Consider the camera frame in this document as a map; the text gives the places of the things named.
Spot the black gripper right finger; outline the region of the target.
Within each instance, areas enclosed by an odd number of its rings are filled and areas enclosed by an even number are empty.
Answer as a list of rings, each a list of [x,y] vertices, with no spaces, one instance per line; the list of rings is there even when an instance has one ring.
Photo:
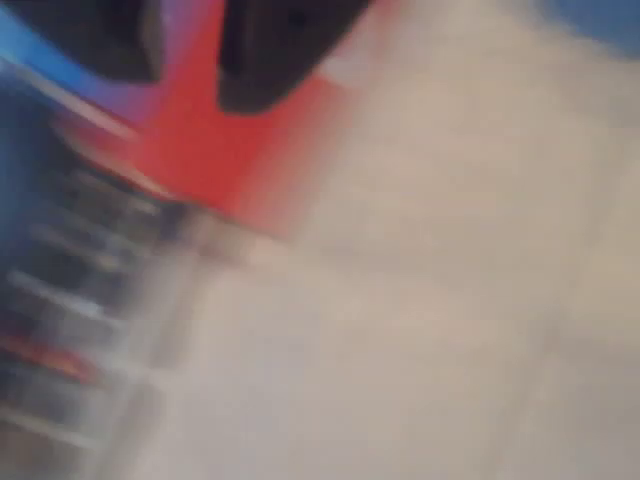
[[[370,6],[368,1],[228,1],[216,99],[231,114],[269,110],[308,77]]]

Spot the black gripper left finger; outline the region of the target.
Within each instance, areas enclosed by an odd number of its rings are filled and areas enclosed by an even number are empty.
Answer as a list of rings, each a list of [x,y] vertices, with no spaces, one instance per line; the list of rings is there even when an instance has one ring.
[[[8,13],[93,74],[143,84],[162,76],[161,1],[10,1]]]

